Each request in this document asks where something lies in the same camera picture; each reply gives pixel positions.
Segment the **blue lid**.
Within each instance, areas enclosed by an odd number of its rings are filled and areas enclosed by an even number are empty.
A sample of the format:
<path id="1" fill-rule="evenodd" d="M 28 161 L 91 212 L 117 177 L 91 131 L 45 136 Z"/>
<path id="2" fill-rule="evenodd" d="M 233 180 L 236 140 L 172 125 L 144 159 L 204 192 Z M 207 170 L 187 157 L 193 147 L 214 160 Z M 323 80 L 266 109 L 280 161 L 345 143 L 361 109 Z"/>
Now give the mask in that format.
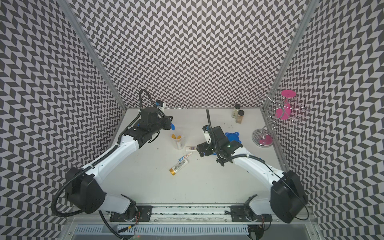
<path id="1" fill-rule="evenodd" d="M 242 143 L 240 140 L 240 133 L 234 132 L 234 133 L 225 133 L 225 136 L 228 138 L 229 142 L 235 141 L 238 143 Z"/>

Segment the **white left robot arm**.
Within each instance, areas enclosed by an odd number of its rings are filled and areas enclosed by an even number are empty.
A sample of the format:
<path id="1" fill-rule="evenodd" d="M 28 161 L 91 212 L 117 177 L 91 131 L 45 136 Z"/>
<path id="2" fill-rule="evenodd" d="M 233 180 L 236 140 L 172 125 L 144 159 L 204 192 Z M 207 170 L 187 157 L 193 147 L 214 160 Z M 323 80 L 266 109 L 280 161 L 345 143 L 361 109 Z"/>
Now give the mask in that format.
<path id="1" fill-rule="evenodd" d="M 65 183 L 52 199 L 54 216 L 66 218 L 105 211 L 120 214 L 125 221 L 137 218 L 136 202 L 125 195 L 107 193 L 102 183 L 121 162 L 145 144 L 152 143 L 161 130 L 173 129 L 173 117 L 165 115 L 166 103 L 149 98 L 150 106 L 144 107 L 143 95 L 148 96 L 149 92 L 139 91 L 139 113 L 119 134 L 117 142 L 82 168 L 74 167 L 66 172 Z"/>

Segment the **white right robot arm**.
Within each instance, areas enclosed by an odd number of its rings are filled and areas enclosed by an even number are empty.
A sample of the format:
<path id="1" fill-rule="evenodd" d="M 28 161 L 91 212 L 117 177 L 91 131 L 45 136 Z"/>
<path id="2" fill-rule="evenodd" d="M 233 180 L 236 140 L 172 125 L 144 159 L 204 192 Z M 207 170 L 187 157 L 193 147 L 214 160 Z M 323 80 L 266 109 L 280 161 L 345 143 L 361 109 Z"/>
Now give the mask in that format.
<path id="1" fill-rule="evenodd" d="M 265 197 L 255 194 L 247 199 L 244 203 L 246 218 L 255 222 L 263 215 L 276 215 L 286 224 L 296 219 L 308 203 L 299 176 L 291 170 L 283 172 L 276 169 L 252 155 L 241 143 L 229 141 L 221 127 L 212 126 L 210 112 L 206 114 L 208 124 L 203 126 L 206 141 L 197 146 L 200 156 L 216 155 L 216 161 L 221 166 L 226 163 L 237 165 L 269 190 Z"/>

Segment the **aluminium front rail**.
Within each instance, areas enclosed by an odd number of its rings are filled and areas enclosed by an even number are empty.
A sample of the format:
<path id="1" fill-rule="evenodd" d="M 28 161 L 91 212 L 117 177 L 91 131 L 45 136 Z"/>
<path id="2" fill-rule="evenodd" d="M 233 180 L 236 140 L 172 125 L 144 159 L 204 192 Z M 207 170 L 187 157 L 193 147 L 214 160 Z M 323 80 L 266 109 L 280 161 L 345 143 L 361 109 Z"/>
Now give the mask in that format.
<path id="1" fill-rule="evenodd" d="M 60 240 L 115 240 L 113 229 L 129 240 L 322 240 L 320 226 L 306 209 L 286 224 L 276 215 L 249 221 L 236 204 L 145 204 L 138 206 L 138 222 L 112 220 L 107 227 L 99 214 L 66 220 Z"/>

